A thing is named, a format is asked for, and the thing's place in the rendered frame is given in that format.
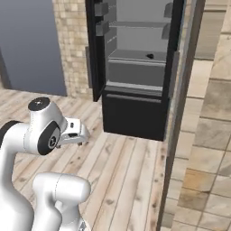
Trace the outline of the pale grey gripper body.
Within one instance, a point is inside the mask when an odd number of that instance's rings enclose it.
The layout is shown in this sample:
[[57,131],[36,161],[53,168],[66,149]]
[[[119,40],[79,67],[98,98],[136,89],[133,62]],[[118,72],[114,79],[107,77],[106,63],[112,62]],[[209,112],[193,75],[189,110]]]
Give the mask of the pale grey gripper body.
[[89,137],[89,130],[85,126],[81,126],[78,131],[71,128],[61,134],[59,145],[62,146],[69,143],[84,143],[89,139]]

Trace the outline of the black fridge freezer drawer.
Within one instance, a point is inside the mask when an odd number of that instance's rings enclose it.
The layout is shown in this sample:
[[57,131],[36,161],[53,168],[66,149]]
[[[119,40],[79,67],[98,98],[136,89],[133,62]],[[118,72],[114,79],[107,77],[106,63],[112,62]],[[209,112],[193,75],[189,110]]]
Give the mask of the black fridge freezer drawer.
[[164,141],[170,100],[105,93],[102,96],[105,132]]

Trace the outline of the black fridge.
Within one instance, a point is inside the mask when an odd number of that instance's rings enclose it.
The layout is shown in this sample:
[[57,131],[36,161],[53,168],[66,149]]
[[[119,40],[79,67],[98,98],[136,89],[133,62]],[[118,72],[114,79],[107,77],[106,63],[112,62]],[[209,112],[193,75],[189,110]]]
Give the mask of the black fridge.
[[186,0],[85,0],[93,99],[103,128],[162,141]]

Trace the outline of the black fridge door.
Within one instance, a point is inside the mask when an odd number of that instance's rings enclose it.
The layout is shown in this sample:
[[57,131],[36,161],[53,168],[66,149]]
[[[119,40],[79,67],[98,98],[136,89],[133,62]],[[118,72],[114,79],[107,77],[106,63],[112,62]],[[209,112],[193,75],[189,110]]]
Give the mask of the black fridge door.
[[106,61],[116,49],[116,0],[85,0],[88,26],[88,53],[93,100],[106,86]]

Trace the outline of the grey fridge crisper drawer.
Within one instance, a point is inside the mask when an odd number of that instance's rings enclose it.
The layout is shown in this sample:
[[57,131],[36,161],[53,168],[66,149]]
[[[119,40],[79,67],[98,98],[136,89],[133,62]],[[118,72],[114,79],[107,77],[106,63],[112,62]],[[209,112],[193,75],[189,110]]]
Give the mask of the grey fridge crisper drawer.
[[106,82],[160,88],[165,66],[164,62],[110,59]]

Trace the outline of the grey fridge shelf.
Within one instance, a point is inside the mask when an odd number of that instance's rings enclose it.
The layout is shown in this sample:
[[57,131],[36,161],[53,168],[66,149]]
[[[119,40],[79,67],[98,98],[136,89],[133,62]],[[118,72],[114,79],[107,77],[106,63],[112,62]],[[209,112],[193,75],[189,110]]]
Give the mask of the grey fridge shelf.
[[129,28],[163,28],[167,25],[170,25],[170,23],[163,23],[163,22],[118,22],[114,21],[109,24],[110,28],[116,28],[116,27],[129,27]]

